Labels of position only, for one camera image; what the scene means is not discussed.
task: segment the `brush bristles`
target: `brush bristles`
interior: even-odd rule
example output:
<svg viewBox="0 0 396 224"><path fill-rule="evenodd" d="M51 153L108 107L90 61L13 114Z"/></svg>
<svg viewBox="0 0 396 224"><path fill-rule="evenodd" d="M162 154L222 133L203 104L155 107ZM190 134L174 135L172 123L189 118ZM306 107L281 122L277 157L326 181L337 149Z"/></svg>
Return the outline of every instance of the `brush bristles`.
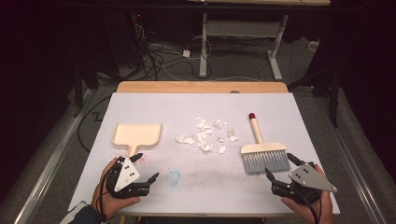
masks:
<svg viewBox="0 0 396 224"><path fill-rule="evenodd" d="M290 169L286 150L246 153L243 158L248 174L264 173L265 167L270 171Z"/></svg>

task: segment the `dark background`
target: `dark background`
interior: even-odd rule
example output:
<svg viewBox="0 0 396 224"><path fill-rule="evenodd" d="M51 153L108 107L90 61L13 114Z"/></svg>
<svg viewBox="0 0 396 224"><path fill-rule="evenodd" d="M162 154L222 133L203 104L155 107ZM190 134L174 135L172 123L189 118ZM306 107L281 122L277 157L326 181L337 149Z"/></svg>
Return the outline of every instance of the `dark background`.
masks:
<svg viewBox="0 0 396 224"><path fill-rule="evenodd" d="M290 15L284 39L321 38L307 75L329 63L341 68L340 84L351 108L395 179L392 155L396 147L396 44L393 41L396 34L392 28L395 17L390 11L395 7L390 0L343 0L332 4L366 7L359 17L334 17L331 23L328 23L328 17ZM201 27L200 16L197 19L196 15L163 12L143 16L142 22L148 29L180 41L188 41ZM25 0L18 4L2 1L1 164L6 172L0 188L1 201L68 107L66 94L73 87L77 64L84 66L87 61L103 64L105 60L108 65L104 69L117 72L120 56L115 54L117 49L110 47L106 26L112 24L108 24L106 18L100 13L86 15L85 22L93 31L90 34L80 12L59 8L56 1ZM180 18L186 20L175 26ZM302 20L306 21L305 27L301 27ZM101 48L105 59L98 58L96 48ZM83 78L92 82L93 72L94 69L87 69ZM314 79L309 84L316 85L321 81Z"/></svg>

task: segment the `sleeve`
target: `sleeve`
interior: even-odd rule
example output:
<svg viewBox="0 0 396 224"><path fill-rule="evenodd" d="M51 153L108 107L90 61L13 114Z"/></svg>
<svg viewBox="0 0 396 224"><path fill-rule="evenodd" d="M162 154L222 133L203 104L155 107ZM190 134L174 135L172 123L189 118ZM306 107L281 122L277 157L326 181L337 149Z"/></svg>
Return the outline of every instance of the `sleeve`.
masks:
<svg viewBox="0 0 396 224"><path fill-rule="evenodd" d="M61 224L100 224L101 218L96 210L85 202L79 203L61 221Z"/></svg>

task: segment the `white tabletop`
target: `white tabletop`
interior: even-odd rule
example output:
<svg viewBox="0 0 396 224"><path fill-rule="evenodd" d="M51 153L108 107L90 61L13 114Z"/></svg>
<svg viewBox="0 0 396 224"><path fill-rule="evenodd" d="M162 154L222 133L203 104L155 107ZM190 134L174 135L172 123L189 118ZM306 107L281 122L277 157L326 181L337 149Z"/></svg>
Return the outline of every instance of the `white tabletop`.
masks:
<svg viewBox="0 0 396 224"><path fill-rule="evenodd" d="M135 163L145 182L159 172L150 194L142 202L120 211L131 216L188 217L278 217L293 215L271 192L265 175L247 175L240 155L244 145L254 144L248 114L255 113L266 142L281 142L288 152L304 161L320 165L318 155L304 126L291 93L114 93L92 151L78 182L69 209L80 201L91 202L100 174L109 161L125 156L126 148L116 147L111 137L118 123L161 123L157 146L140 148L143 158ZM215 148L203 152L175 141L177 135L197 133L197 117L212 125L216 119L228 124L213 128L207 138ZM231 142L227 131L239 138ZM219 143L218 137L225 142ZM218 153L225 145L224 154ZM293 171L296 166L290 164ZM289 172L274 173L290 183ZM332 196L333 212L339 214Z"/></svg>

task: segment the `blue stain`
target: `blue stain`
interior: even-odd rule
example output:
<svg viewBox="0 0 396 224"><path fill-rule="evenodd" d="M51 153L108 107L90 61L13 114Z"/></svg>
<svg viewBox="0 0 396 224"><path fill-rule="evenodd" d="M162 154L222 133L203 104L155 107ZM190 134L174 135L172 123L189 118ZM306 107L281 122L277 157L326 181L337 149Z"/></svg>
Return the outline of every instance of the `blue stain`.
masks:
<svg viewBox="0 0 396 224"><path fill-rule="evenodd" d="M172 187L176 187L180 178L181 174L178 171L171 171L166 176L166 183Z"/></svg>

